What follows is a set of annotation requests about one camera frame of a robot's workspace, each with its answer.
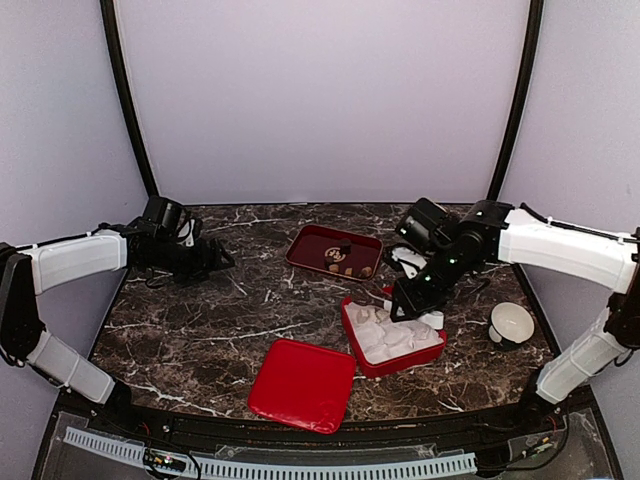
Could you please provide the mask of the metal tongs white handles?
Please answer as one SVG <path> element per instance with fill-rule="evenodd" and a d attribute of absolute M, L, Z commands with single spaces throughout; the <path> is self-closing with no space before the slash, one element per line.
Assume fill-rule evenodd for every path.
<path fill-rule="evenodd" d="M 391 300 L 383 300 L 379 298 L 367 298 L 364 300 L 356 299 L 354 303 L 363 307 L 373 306 L 383 309 L 388 313 L 391 313 L 394 309 L 393 302 Z M 432 310 L 431 312 L 423 313 L 419 316 L 411 316 L 406 314 L 401 307 L 397 307 L 396 319 L 399 321 L 415 320 L 430 326 L 434 330 L 443 330 L 445 316 L 443 312 L 437 310 Z"/>

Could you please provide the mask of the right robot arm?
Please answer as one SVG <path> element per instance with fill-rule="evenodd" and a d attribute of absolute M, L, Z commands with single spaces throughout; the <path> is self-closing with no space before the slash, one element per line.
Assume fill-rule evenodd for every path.
<path fill-rule="evenodd" d="M 414 320 L 442 307 L 457 282 L 488 263 L 524 264 L 582 278 L 611 291 L 594 324 L 528 380 L 510 413 L 521 434 L 534 432 L 574 389 L 639 348 L 639 235 L 557 221 L 526 204 L 481 200 L 459 217 L 429 199 L 409 207 L 397 234 L 424 266 L 394 282 L 390 316 Z"/>

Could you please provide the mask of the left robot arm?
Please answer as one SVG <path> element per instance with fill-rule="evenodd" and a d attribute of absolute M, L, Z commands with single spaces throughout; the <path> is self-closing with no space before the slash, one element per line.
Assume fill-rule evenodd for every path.
<path fill-rule="evenodd" d="M 83 280 L 126 270 L 168 274 L 180 284 L 199 283 L 234 260 L 216 239 L 166 234 L 125 225 L 49 243 L 1 246 L 1 357 L 12 367 L 29 366 L 64 390 L 97 407 L 120 436 L 141 427 L 130 406 L 131 389 L 57 337 L 40 314 L 41 296 Z"/>

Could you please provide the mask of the red box with liners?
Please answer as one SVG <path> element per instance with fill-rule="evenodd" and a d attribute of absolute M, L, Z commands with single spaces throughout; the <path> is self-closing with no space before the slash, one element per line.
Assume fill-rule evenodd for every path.
<path fill-rule="evenodd" d="M 351 290 L 341 303 L 341 322 L 362 374 L 383 377 L 437 360 L 447 345 L 444 314 L 394 322 L 391 289 Z"/>

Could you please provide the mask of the white bowl dark base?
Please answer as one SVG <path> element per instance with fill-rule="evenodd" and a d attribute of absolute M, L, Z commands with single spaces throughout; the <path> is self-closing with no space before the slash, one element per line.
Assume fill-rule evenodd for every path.
<path fill-rule="evenodd" d="M 496 305 L 489 317 L 488 335 L 500 350 L 514 350 L 529 341 L 535 332 L 532 315 L 511 302 Z"/>

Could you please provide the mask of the dark red tray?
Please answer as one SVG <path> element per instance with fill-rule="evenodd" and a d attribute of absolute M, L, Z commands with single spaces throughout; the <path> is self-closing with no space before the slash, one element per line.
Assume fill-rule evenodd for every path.
<path fill-rule="evenodd" d="M 344 253 L 346 258 L 336 264 L 338 273 L 329 271 L 329 266 L 324 261 L 324 252 L 330 247 L 340 247 L 342 239 L 351 241 L 351 250 Z M 329 276 L 364 282 L 371 280 L 380 264 L 383 253 L 383 243 L 371 236 L 356 234 L 349 231 L 337 230 L 320 225 L 306 225 L 293 240 L 285 258 L 293 266 L 319 272 Z M 369 278 L 354 277 L 354 270 L 365 267 L 373 269 L 373 275 Z"/>

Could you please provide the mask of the red box lid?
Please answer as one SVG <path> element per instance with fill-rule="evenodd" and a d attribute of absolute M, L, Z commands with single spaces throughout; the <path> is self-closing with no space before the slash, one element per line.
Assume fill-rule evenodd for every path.
<path fill-rule="evenodd" d="M 356 361 L 348 354 L 279 339 L 265 356 L 248 408 L 287 426 L 333 434 L 343 422 L 355 370 Z"/>

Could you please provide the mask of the left black frame post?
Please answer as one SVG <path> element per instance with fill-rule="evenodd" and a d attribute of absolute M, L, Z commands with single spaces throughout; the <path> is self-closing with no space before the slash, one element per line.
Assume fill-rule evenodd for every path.
<path fill-rule="evenodd" d="M 116 3 L 112 0 L 100 0 L 99 4 L 112 75 L 138 173 L 146 195 L 148 197 L 158 195 L 157 182 L 144 144 L 126 71 L 116 15 Z"/>

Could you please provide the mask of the black frame post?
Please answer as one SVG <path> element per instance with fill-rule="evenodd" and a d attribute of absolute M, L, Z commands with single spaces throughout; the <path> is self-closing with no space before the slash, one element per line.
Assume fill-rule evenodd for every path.
<path fill-rule="evenodd" d="M 486 198 L 488 200 L 499 199 L 515 149 L 516 140 L 523 118 L 529 93 L 531 77 L 534 69 L 538 42 L 542 28 L 543 12 L 543 0 L 531 0 L 529 2 L 526 29 L 516 83 L 503 139 L 498 152 L 489 188 L 486 194 Z"/>
<path fill-rule="evenodd" d="M 144 144 L 126 71 L 116 15 L 116 3 L 112 0 L 100 0 L 99 4 L 112 75 L 138 173 L 146 195 L 148 197 L 158 195 L 157 182 Z"/>

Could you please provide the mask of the right black frame post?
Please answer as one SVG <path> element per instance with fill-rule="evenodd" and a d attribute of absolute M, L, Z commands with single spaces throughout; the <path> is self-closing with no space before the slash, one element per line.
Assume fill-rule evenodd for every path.
<path fill-rule="evenodd" d="M 538 42 L 542 28 L 543 12 L 543 0 L 531 0 L 529 2 L 526 29 L 516 83 L 503 139 L 498 152 L 489 188 L 486 194 L 486 198 L 488 200 L 499 199 L 515 149 L 516 140 L 523 118 L 529 93 L 531 77 L 534 69 Z"/>

